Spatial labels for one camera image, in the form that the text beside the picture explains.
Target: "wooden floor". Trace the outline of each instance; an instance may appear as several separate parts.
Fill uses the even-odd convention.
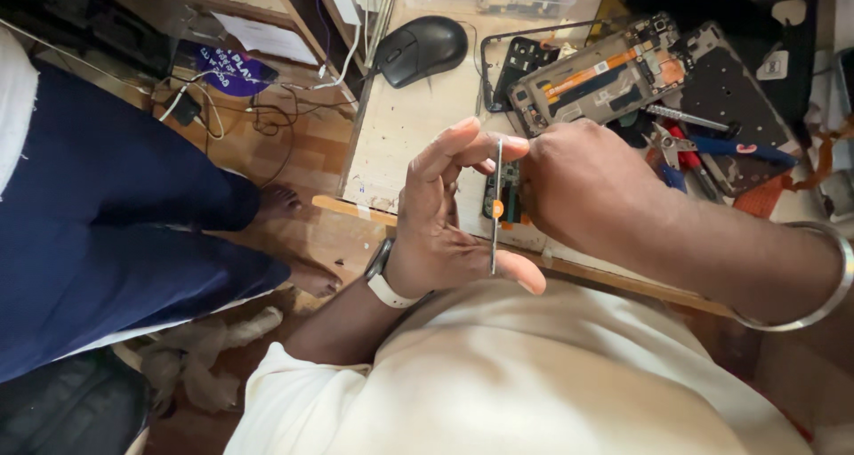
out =
[[[189,92],[200,103],[203,101],[198,90],[191,89]],[[223,140],[211,139],[205,128],[197,123],[185,128],[170,118],[167,124],[200,150],[207,151],[216,165],[239,171],[259,185],[275,175],[289,151],[293,150],[290,162],[276,182],[293,188],[300,195],[304,206],[293,219],[269,221],[260,226],[250,226],[239,233],[218,234],[274,257],[297,256],[313,260],[341,276],[345,284],[361,275],[377,244],[385,238],[384,225],[311,206],[313,196],[334,194],[338,187],[353,130],[355,110],[349,106],[318,108],[298,116],[293,135],[289,129],[282,128],[274,136],[265,136],[253,128],[255,114],[244,111],[249,99],[229,97],[214,89],[209,89],[209,93],[214,105],[219,106],[219,115],[226,129]],[[320,97],[312,94],[315,95],[314,100],[323,100],[322,93]],[[289,113],[295,113],[297,109],[304,112],[314,108],[314,105],[295,105],[290,93],[277,88],[262,92],[257,103],[276,105]],[[155,107],[155,115],[161,112],[161,107]],[[219,124],[215,121],[213,111],[209,115],[212,118],[211,131],[219,133]],[[262,121],[286,122],[281,115],[263,115]],[[245,383],[264,357],[270,343],[285,340],[308,314],[325,301],[286,286],[271,295],[218,315],[232,323],[248,320],[266,306],[276,306],[286,317],[277,329],[261,340],[243,348],[222,352],[213,367],[213,373],[226,371]],[[243,388],[241,384],[241,407]],[[176,410],[171,417],[154,420],[151,424],[144,453],[221,453],[237,427],[241,413],[221,411],[210,414],[202,411],[187,401],[183,390],[177,391],[175,402]]]

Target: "left hand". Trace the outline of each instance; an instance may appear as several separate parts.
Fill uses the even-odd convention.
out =
[[[491,248],[459,229],[454,194],[464,167],[486,175],[495,170],[489,157],[503,140],[502,161],[528,153],[524,138],[481,132],[475,117],[445,129],[409,164],[400,192],[397,240],[383,275],[401,297],[419,298],[432,290],[462,286],[489,276]],[[541,294],[546,278],[527,258],[499,250],[498,276]]]

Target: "smartwatch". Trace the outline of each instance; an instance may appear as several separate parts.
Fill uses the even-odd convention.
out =
[[[387,238],[379,244],[377,251],[371,257],[371,261],[368,262],[368,268],[365,270],[365,278],[368,280],[369,288],[373,290],[373,293],[385,305],[392,308],[409,308],[415,305],[421,298],[401,297],[391,289],[391,286],[389,286],[389,283],[383,276],[383,270],[385,269],[385,264],[389,261],[391,246],[394,243],[394,238]]]

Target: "wire cutter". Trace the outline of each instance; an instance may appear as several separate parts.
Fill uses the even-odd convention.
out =
[[[744,145],[737,141],[715,140],[703,136],[692,136],[684,140],[673,136],[673,134],[655,122],[653,123],[651,144],[661,151],[664,158],[664,162],[661,164],[661,171],[665,178],[665,184],[671,188],[678,188],[685,193],[688,190],[685,188],[685,177],[679,170],[680,153],[685,153],[686,155],[690,152],[707,153],[710,155],[740,154],[782,164],[787,168],[792,168],[798,164],[797,158],[771,146]],[[692,169],[699,167],[699,165],[692,163],[686,163],[686,165],[689,165]]]

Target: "purple label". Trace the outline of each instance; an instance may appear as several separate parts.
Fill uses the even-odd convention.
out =
[[[197,62],[200,72],[211,69],[222,72],[208,73],[204,77],[210,86],[222,93],[231,96],[252,96],[261,93],[268,86],[266,83],[252,80],[262,80],[262,69],[270,68],[246,53],[199,46]]]

